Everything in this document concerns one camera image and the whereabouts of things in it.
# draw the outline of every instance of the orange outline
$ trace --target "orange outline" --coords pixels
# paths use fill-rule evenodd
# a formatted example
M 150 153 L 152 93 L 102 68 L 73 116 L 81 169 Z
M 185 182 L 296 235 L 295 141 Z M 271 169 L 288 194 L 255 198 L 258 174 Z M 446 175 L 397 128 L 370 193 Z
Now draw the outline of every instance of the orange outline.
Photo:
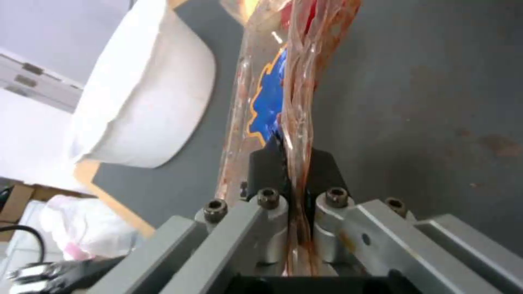
M 249 107 L 249 110 L 251 111 L 251 119 L 249 120 L 249 122 L 247 123 L 247 135 L 249 137 L 257 137 L 258 140 L 260 141 L 261 143 L 261 146 L 264 147 L 265 146 L 265 139 L 263 138 L 262 136 L 262 133 L 260 132 L 254 132 L 254 133 L 251 133 L 251 131 L 249 130 L 249 127 L 252 125 L 252 123 L 254 122 L 254 120 L 256 119 L 256 117 L 258 116 L 258 112 L 256 112 L 254 110 L 254 102 L 256 101 L 256 99 L 258 99 L 258 96 L 260 94 L 260 92 L 262 91 L 263 87 L 262 87 L 262 79 L 265 75 L 270 75 L 273 68 L 274 68 L 274 65 L 276 64 L 276 61 L 278 61 L 278 59 L 280 58 L 281 54 L 285 51 L 286 49 L 286 46 L 280 48 L 280 50 L 278 51 L 278 54 L 276 54 L 276 57 L 274 57 L 274 60 L 270 63 L 267 63 L 261 74 L 260 74 L 260 77 L 258 79 L 258 88 L 256 90 L 256 94 L 254 94 L 254 97 L 253 97 L 253 100 L 251 101 L 250 103 L 250 107 Z

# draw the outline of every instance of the white plastic bag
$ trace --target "white plastic bag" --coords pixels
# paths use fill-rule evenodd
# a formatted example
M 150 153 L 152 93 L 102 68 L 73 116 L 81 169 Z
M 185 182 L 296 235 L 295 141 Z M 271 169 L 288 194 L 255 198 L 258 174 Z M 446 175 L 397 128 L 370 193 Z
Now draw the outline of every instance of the white plastic bag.
M 99 199 L 56 195 L 42 210 L 40 222 L 65 260 L 126 255 L 142 240 L 133 227 Z

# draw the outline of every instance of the black cable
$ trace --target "black cable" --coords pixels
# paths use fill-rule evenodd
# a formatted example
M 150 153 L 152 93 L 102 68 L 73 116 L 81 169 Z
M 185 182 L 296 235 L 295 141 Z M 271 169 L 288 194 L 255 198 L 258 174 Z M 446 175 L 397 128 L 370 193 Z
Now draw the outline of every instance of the black cable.
M 15 225 L 8 225 L 3 228 L 0 228 L 0 233 L 5 231 L 15 231 L 15 230 L 21 230 L 26 231 L 28 233 L 31 233 L 33 236 L 35 236 L 36 240 L 38 241 L 38 245 L 40 246 L 40 256 L 38 257 L 38 263 L 43 263 L 43 260 L 46 257 L 46 245 L 43 243 L 42 236 L 40 233 L 26 225 L 21 224 L 15 224 Z

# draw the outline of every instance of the transparent plastic bag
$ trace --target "transparent plastic bag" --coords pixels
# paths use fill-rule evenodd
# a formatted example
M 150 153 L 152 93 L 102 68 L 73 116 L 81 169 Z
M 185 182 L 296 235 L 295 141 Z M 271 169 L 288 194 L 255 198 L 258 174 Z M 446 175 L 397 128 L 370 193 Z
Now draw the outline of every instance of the transparent plastic bag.
M 278 10 L 274 4 L 260 0 L 245 26 L 216 197 L 230 205 L 239 199 L 249 155 L 278 133 L 294 200 L 287 274 L 315 275 L 318 264 L 302 205 L 313 140 L 312 98 L 360 0 L 293 0 Z
M 220 4 L 234 19 L 245 26 L 254 13 L 259 1 L 260 0 L 220 0 Z M 265 0 L 265 14 L 271 15 L 277 13 L 287 2 L 290 2 L 290 0 Z

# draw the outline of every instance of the gray surface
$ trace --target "gray surface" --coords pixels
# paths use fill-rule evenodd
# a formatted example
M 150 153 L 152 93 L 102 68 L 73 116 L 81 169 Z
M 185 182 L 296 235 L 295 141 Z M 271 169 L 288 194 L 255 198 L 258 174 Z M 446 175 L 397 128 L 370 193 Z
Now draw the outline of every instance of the gray surface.
M 103 164 L 95 178 L 156 227 L 195 213 L 216 185 L 241 33 L 213 2 L 180 10 L 219 66 L 189 144 L 159 169 Z M 522 13 L 517 0 L 363 1 L 313 112 L 314 145 L 334 154 L 357 202 L 451 213 L 523 255 Z

